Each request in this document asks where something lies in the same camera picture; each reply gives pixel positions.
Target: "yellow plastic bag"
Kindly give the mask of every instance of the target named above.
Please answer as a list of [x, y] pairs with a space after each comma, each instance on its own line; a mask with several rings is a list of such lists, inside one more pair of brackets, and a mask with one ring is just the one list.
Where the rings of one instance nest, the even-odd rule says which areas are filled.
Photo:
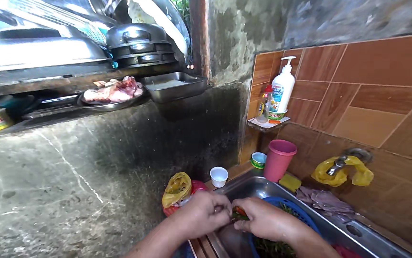
[[[316, 169], [314, 170], [313, 174], [311, 175], [316, 181], [330, 185], [333, 187], [340, 186], [347, 180], [347, 171], [346, 169], [342, 168], [340, 171], [336, 173], [336, 175], [328, 175], [326, 171], [332, 167], [334, 161], [338, 157], [332, 157], [322, 163], [320, 163]], [[365, 167], [364, 163], [360, 161], [356, 156], [348, 156], [345, 160], [347, 165], [352, 165], [356, 168], [356, 174], [352, 177], [352, 184], [359, 185], [359, 186], [368, 186], [370, 182], [374, 178], [374, 173], [372, 173], [368, 168]]]
[[162, 197], [163, 208], [171, 207], [178, 201], [190, 196], [192, 192], [192, 180], [185, 172], [176, 173], [169, 179], [165, 193]]

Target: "stainless steel sink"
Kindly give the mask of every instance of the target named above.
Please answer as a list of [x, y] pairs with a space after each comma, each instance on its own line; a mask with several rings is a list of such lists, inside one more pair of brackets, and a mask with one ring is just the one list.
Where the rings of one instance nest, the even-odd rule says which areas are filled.
[[[411, 253], [358, 221], [342, 223], [338, 219], [324, 217], [295, 198], [292, 192], [266, 180], [261, 176], [259, 169], [249, 171], [227, 183], [223, 188], [216, 189], [215, 192], [225, 194], [230, 201], [252, 196], [283, 197], [302, 208], [313, 219], [323, 238], [330, 244], [351, 249], [363, 258], [412, 258]], [[208, 237], [216, 254], [221, 258], [252, 257], [248, 234], [235, 230], [233, 225], [209, 234]]]

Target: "tiled wall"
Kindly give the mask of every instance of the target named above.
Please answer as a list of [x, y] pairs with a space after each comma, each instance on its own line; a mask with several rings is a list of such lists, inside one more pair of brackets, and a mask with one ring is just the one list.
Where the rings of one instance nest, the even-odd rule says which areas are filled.
[[[298, 146], [289, 171], [309, 179], [320, 162], [344, 149], [370, 150], [375, 155], [368, 164], [375, 173], [372, 184], [349, 183], [333, 191], [412, 243], [412, 36], [259, 54], [255, 96], [278, 73], [278, 59], [289, 55], [298, 57], [287, 112], [292, 123], [277, 134]], [[249, 118], [255, 105], [251, 97]], [[265, 148], [268, 140], [258, 146], [256, 134], [246, 132], [242, 160], [254, 147]]]

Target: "liquid cleanser pump bottle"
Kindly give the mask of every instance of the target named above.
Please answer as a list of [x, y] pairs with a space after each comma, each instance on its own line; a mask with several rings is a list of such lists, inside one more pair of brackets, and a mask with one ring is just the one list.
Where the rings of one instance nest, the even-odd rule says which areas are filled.
[[290, 94], [294, 88], [295, 78], [290, 74], [292, 66], [290, 61], [295, 56], [287, 56], [281, 58], [281, 60], [289, 59], [287, 65], [285, 65], [281, 73], [273, 79], [271, 83], [273, 91], [271, 94], [270, 110], [268, 119], [281, 120], [287, 112], [287, 104], [289, 103]]

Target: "yellow bag wrapped faucet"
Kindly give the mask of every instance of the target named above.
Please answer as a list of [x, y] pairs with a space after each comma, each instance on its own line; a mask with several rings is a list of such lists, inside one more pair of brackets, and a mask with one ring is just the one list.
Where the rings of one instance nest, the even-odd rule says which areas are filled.
[[[330, 185], [333, 187], [340, 186], [347, 180], [348, 172], [345, 168], [340, 169], [335, 175], [328, 175], [326, 173], [330, 167], [334, 164], [335, 160], [339, 157], [335, 156], [326, 161], [321, 162], [313, 174], [311, 175], [316, 181]], [[368, 168], [365, 167], [364, 163], [356, 156], [348, 156], [345, 160], [346, 165], [352, 165], [356, 168], [356, 174], [352, 177], [352, 184], [359, 186], [368, 186], [374, 178], [374, 173], [372, 173]]]

